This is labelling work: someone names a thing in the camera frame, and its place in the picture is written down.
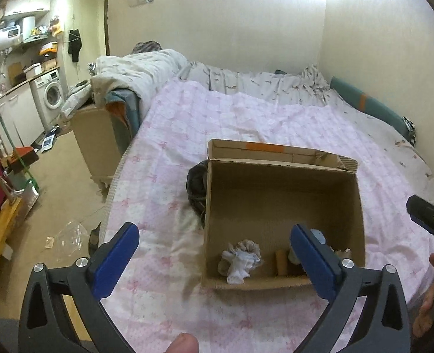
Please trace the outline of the left hand thumb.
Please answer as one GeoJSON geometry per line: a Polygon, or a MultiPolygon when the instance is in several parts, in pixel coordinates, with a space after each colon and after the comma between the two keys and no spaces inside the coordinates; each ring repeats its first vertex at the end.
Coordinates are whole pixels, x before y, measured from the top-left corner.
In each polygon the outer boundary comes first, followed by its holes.
{"type": "Polygon", "coordinates": [[[199,341],[189,333],[181,333],[174,339],[165,352],[199,353],[199,341]]]}

